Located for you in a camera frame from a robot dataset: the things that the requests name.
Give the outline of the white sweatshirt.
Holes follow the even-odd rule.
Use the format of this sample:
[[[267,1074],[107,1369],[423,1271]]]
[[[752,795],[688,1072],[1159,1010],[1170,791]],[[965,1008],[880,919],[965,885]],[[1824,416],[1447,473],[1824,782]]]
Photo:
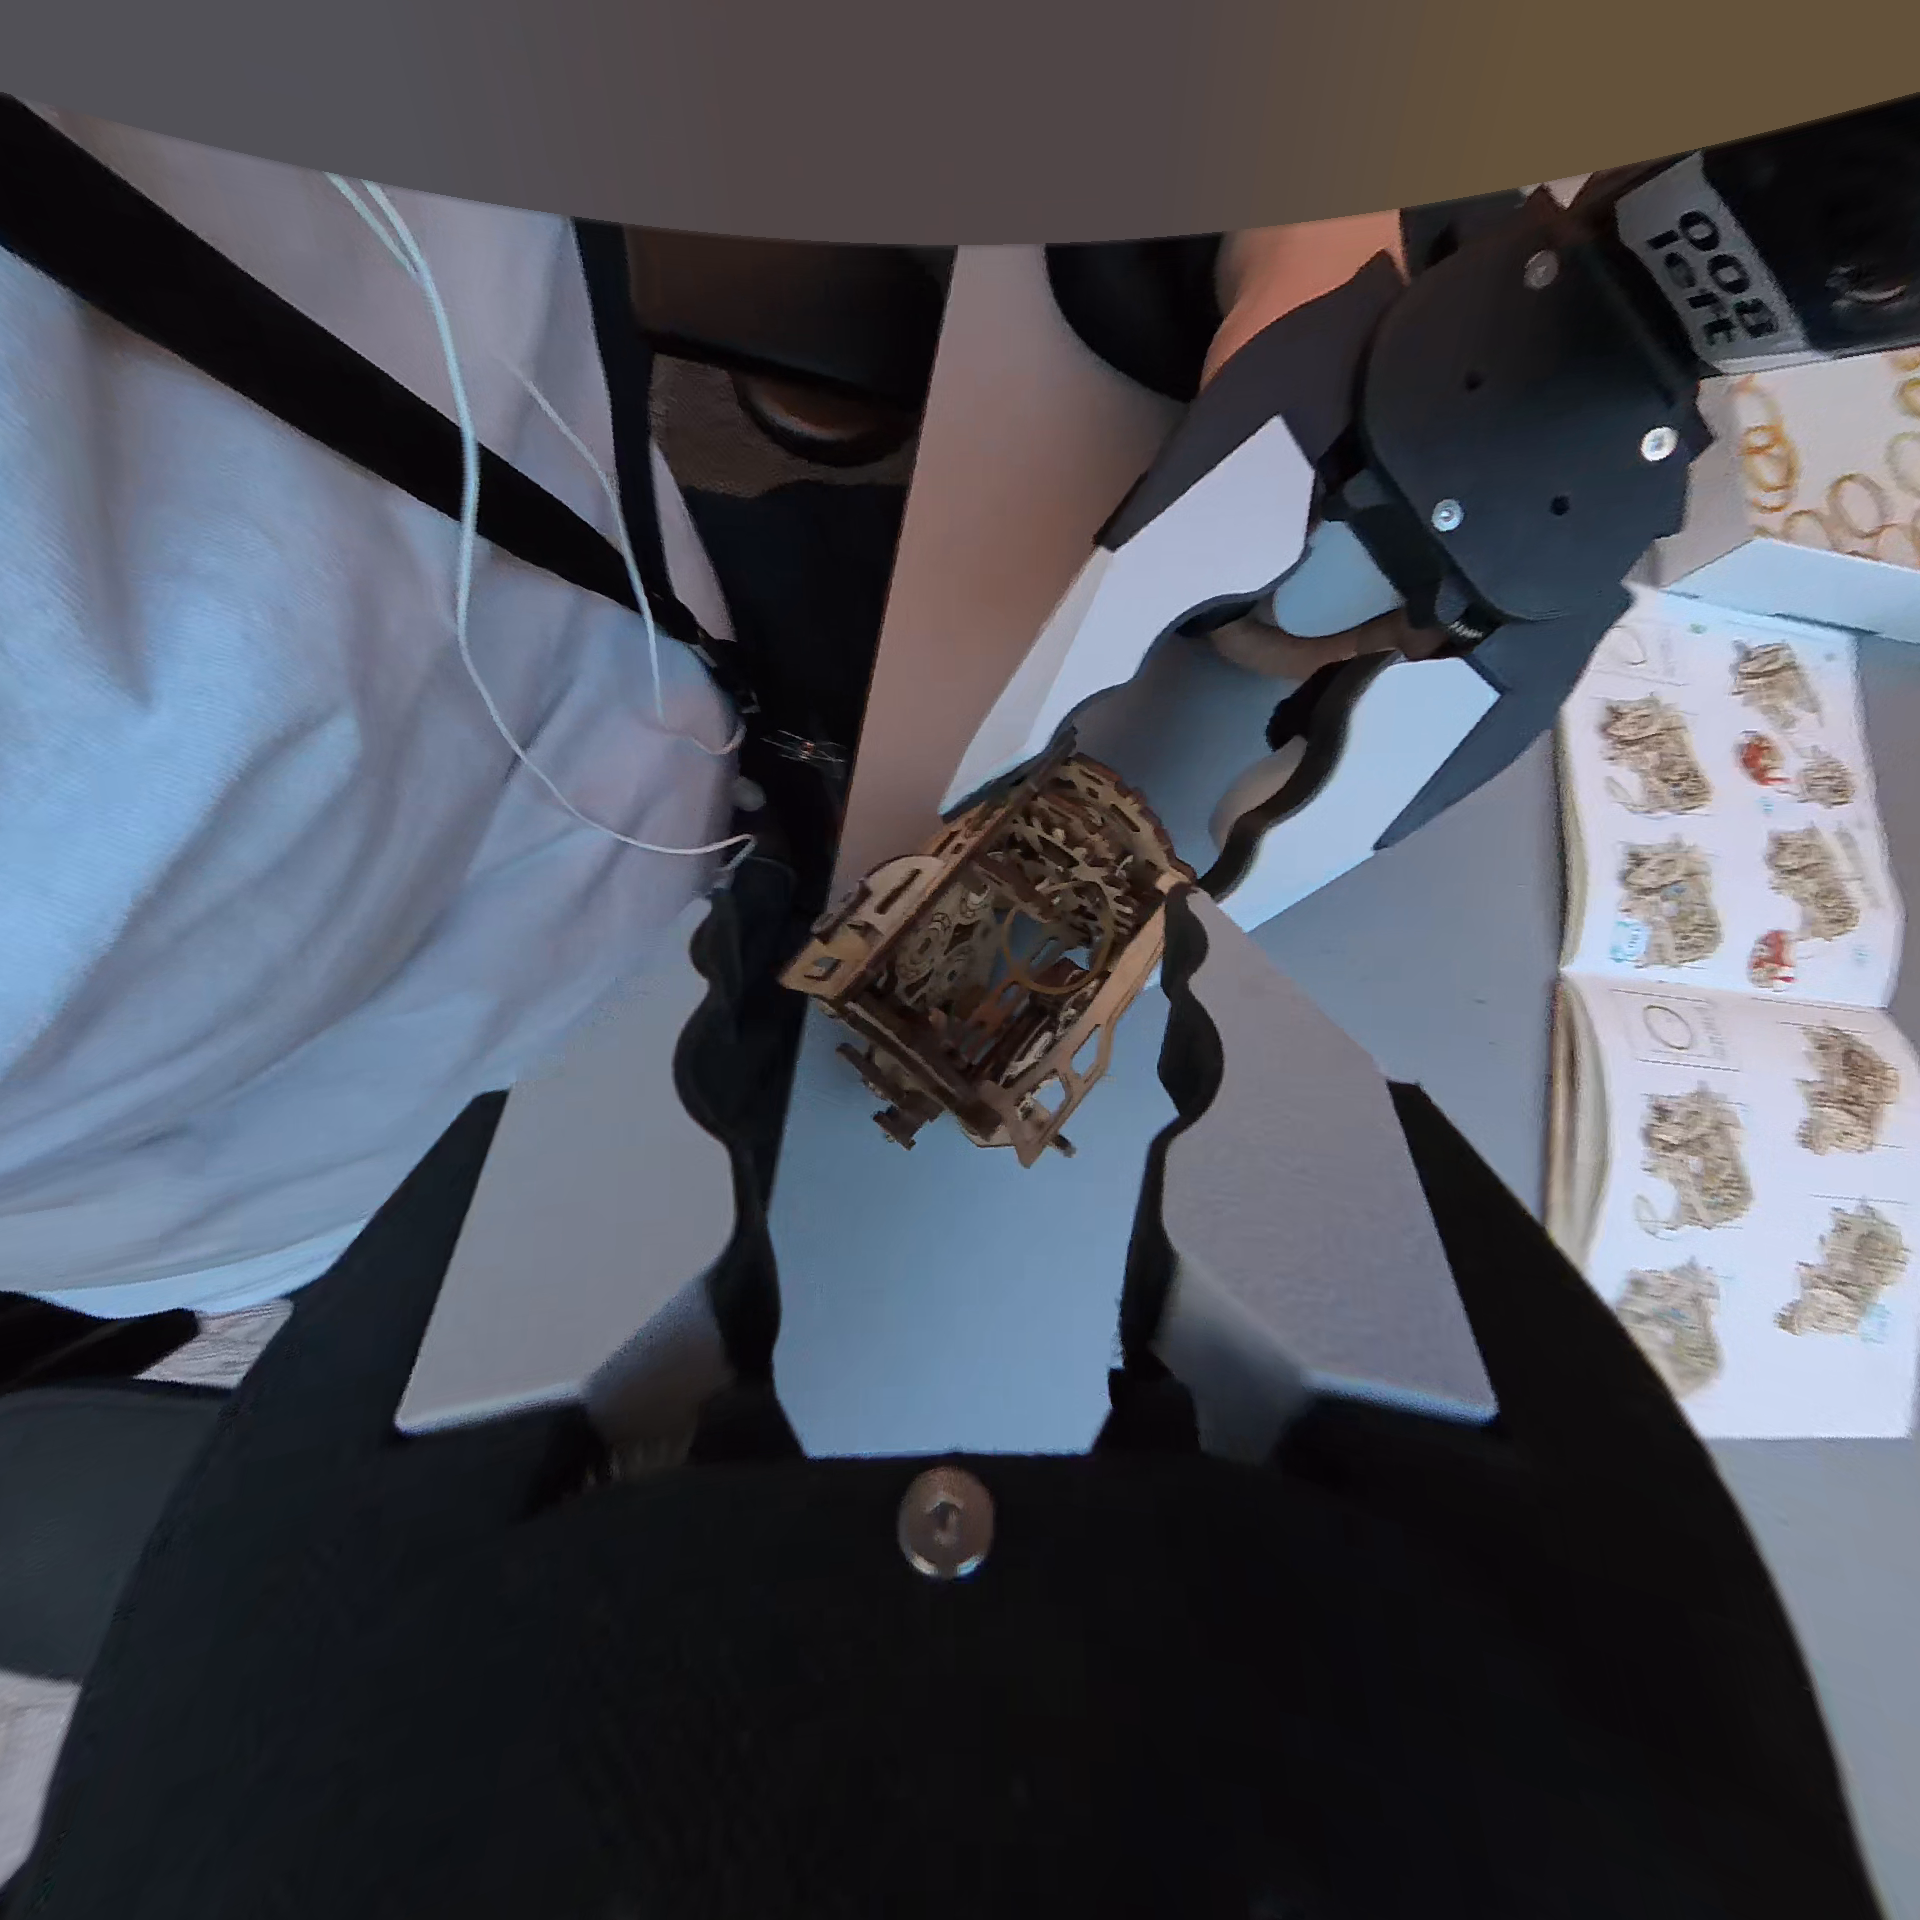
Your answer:
[[[5,98],[2,1266],[320,1275],[745,855],[617,233]]]

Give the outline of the person's left hand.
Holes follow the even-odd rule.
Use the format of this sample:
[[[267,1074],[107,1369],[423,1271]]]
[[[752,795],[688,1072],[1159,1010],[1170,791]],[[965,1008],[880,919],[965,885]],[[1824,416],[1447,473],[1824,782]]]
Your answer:
[[[1202,384],[1207,386],[1259,331],[1337,290],[1376,256],[1390,256],[1403,272],[1399,208],[1225,233],[1214,265],[1221,320],[1202,363]],[[1390,608],[1333,635],[1266,629],[1248,617],[1214,631],[1211,642],[1225,661],[1291,683],[1351,658],[1426,658],[1435,645],[1433,635],[1408,624],[1403,608]]]

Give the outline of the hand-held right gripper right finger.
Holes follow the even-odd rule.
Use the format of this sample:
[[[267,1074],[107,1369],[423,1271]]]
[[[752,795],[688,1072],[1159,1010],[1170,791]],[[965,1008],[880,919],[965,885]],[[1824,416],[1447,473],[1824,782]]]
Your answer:
[[[1271,1456],[1317,1401],[1481,1429],[1481,1346],[1374,1056],[1200,889],[1166,905],[1168,1122],[1145,1150],[1120,1353],[1200,1447]]]

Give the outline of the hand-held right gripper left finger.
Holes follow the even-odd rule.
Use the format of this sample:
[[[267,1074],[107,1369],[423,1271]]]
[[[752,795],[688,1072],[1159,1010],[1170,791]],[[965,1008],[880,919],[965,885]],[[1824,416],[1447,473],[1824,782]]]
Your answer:
[[[688,907],[510,1093],[395,1429],[576,1408],[663,1442],[779,1333],[770,1202],[802,1008],[795,885]]]

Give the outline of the wooden mechanical model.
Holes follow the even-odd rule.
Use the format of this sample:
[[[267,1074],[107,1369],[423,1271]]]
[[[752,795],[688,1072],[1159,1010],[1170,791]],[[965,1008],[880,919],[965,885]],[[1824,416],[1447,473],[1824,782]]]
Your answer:
[[[843,1029],[837,1054],[910,1147],[951,1120],[1033,1168],[1113,1058],[1193,887],[1161,818],[1063,736],[871,869],[814,921],[782,985]]]

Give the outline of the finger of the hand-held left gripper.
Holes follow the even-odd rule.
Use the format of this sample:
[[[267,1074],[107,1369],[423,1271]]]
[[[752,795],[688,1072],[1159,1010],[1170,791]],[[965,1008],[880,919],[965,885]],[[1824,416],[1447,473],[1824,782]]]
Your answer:
[[[1461,658],[1321,667],[1280,699],[1264,757],[1216,805],[1200,889],[1259,928],[1355,871],[1495,702]]]
[[[1305,555],[1312,464],[1271,418],[1143,530],[1099,544],[978,722],[939,809],[960,809],[1045,754],[1189,617],[1273,590]]]

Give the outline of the white cardboard box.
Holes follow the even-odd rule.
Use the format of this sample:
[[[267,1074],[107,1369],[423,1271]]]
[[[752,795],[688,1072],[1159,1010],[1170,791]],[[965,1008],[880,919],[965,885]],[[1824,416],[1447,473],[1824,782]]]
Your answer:
[[[1705,382],[1698,411],[1712,443],[1689,469],[1685,523],[1646,553],[1632,583],[1749,615],[1915,642],[1918,567],[1806,551],[1749,528],[1733,446],[1730,389],[1742,377],[1771,375],[1778,373]]]

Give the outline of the person's sandaled foot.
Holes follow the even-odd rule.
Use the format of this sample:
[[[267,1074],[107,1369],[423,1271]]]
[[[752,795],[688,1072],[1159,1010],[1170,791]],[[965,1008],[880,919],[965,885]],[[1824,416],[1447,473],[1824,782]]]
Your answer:
[[[727,375],[736,405],[779,450],[809,464],[880,464],[905,448],[923,421],[910,402],[791,370],[745,368]]]

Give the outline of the pile of tan rubber bands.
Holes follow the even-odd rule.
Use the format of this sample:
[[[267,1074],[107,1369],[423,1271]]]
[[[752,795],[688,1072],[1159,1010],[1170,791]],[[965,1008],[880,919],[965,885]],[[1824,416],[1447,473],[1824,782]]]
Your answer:
[[[1730,389],[1744,517],[1758,537],[1918,567],[1918,350],[1746,375]]]

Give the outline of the instruction booklet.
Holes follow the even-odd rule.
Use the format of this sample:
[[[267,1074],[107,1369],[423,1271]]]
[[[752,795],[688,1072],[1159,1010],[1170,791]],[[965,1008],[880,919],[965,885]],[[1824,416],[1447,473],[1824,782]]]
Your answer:
[[[1545,1225],[1703,1438],[1902,1438],[1918,1067],[1856,642],[1634,587],[1554,731]]]

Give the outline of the grey desk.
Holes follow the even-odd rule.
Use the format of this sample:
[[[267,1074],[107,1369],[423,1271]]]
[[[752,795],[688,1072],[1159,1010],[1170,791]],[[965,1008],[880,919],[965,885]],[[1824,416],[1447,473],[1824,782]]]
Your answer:
[[[1170,409],[1058,315],[1040,247],[953,261],[834,887],[907,853]],[[1381,1067],[1543,1202],[1561,942],[1552,745],[1255,942]],[[1163,1003],[1120,1026],[1074,1159],[1022,1168],[949,1125],[901,1150],[807,1019],[773,1205],[775,1371],[818,1454],[1079,1449],[1106,1403]],[[1783,1591],[1888,1915],[1915,1915],[1915,1438],[1719,1442]]]

